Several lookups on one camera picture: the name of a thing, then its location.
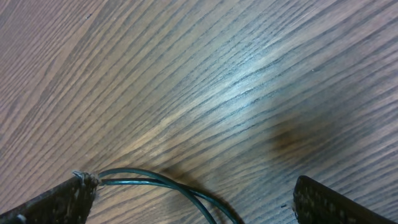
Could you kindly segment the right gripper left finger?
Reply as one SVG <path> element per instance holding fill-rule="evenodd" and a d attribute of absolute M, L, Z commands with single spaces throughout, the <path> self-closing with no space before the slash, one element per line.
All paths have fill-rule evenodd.
<path fill-rule="evenodd" d="M 85 224 L 100 180 L 74 171 L 73 177 L 1 214 L 1 224 Z"/>

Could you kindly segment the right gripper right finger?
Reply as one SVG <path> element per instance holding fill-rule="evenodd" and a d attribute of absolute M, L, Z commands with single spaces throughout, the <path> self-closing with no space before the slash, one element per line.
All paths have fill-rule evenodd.
<path fill-rule="evenodd" d="M 306 175 L 298 177 L 293 198 L 299 224 L 395 224 Z"/>

